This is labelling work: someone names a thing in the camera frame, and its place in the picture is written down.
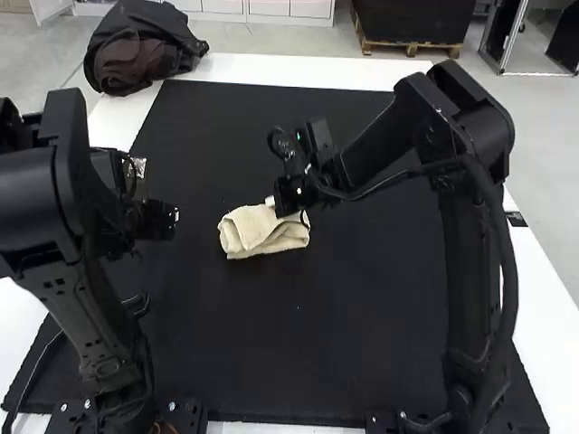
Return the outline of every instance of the folded cloth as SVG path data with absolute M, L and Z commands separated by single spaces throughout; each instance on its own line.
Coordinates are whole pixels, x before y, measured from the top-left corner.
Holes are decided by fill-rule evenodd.
M 278 219 L 266 204 L 231 211 L 217 229 L 227 259 L 303 249 L 309 244 L 309 219 L 305 212 Z

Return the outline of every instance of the drawer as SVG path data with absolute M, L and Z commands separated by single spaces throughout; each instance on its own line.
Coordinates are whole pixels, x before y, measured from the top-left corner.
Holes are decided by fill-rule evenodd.
M 290 0 L 290 15 L 304 18 L 329 18 L 330 0 Z
M 250 14 L 290 16 L 290 0 L 250 0 Z
M 243 14 L 243 0 L 202 0 L 203 12 Z
M 183 12 L 201 12 L 201 0 L 171 0 L 171 3 Z

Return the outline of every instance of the wooden pallet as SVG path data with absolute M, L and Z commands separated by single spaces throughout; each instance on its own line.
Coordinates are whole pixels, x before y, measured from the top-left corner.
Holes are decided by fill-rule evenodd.
M 364 35 L 362 24 L 360 23 L 358 14 L 356 13 L 356 10 L 353 6 L 350 8 L 350 13 L 352 14 L 354 29 L 356 30 L 356 35 L 358 37 L 358 41 L 360 42 L 360 48 L 362 49 L 362 54 L 364 54 L 364 56 L 372 55 L 372 50 L 376 47 L 404 47 L 406 49 L 407 57 L 416 57 L 416 52 L 418 52 L 419 48 L 442 48 L 448 50 L 448 54 L 451 59 L 458 59 L 460 57 L 460 49 L 462 48 L 461 43 L 388 42 L 369 40 Z

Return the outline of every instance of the white table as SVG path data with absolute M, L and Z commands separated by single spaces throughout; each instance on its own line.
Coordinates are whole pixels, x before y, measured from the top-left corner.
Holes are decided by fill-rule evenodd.
M 429 61 L 210 54 L 180 80 L 344 90 L 392 90 Z M 124 99 L 104 97 L 89 119 L 92 146 L 129 151 L 161 84 Z M 505 209 L 517 211 L 507 193 Z M 579 311 L 529 228 L 512 228 L 520 280 L 515 344 L 553 434 L 579 432 Z M 46 314 L 10 279 L 0 280 L 0 395 L 4 397 Z M 0 414 L 0 423 L 5 413 Z M 19 417 L 14 432 L 41 434 L 49 416 Z M 211 434 L 339 434 L 361 429 L 210 422 Z

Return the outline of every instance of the black box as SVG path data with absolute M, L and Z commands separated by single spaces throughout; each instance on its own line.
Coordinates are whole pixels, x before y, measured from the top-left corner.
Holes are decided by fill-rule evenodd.
M 369 41 L 462 43 L 476 0 L 353 0 Z

